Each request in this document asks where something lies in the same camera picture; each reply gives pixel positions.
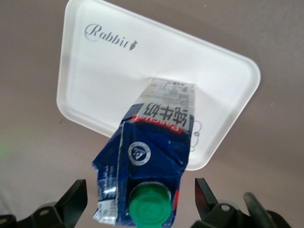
circular logo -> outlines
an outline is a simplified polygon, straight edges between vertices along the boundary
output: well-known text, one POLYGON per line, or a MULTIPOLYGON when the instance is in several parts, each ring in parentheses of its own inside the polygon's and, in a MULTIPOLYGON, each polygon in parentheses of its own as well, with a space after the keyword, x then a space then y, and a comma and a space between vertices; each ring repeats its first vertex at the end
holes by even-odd
POLYGON ((143 142, 133 142, 128 149, 129 159, 133 165, 144 165, 151 158, 149 146, 143 142))

red label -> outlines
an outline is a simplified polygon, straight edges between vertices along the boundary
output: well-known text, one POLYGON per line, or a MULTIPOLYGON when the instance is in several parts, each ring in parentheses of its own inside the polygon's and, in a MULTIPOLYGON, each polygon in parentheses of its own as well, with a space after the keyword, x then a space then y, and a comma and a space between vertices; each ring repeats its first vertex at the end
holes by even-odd
POLYGON ((180 191, 177 190, 175 193, 173 210, 176 210, 176 208, 177 208, 177 203, 179 202, 179 195, 180 195, 180 191))
POLYGON ((134 122, 141 122, 141 121, 144 121, 147 123, 152 123, 152 124, 162 126, 162 127, 166 127, 170 131, 173 131, 178 134, 182 133, 182 128, 176 124, 168 123, 164 120, 159 120, 159 119, 155 119, 155 118, 151 118, 151 117, 147 117, 147 116, 140 116, 140 115, 134 114, 130 122, 134 123, 134 122))

gray background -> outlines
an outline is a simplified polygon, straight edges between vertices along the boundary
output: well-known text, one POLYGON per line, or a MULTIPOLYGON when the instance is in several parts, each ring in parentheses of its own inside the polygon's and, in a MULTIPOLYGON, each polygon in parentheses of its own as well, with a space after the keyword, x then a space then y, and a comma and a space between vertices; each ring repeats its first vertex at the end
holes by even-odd
MULTIPOLYGON (((244 211, 242 195, 251 191, 265 208, 302 227, 304 2, 110 2, 247 56, 261 69, 259 88, 209 164, 183 175, 174 227, 199 219, 195 177, 244 211)), ((0 1, 0 212, 25 218, 84 178, 89 202, 76 227, 107 227, 92 220, 91 161, 108 138, 65 119, 56 106, 66 3, 0 1)))

white tray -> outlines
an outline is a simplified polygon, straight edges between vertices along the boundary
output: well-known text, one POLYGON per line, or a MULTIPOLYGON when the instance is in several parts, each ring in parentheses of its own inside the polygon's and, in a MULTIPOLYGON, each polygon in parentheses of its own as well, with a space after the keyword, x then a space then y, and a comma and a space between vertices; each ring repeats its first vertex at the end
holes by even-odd
POLYGON ((70 0, 57 91, 62 115, 110 137, 151 78, 196 85, 187 170, 197 170, 257 89, 260 71, 251 59, 103 0, 70 0))

blue milk carton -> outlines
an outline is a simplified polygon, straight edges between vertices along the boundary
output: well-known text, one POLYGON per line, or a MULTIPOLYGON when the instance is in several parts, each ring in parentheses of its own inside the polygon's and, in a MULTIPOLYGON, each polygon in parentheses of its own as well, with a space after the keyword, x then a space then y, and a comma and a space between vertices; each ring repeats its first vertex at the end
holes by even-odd
POLYGON ((101 223, 171 227, 188 163, 194 85, 153 79, 93 166, 101 223))

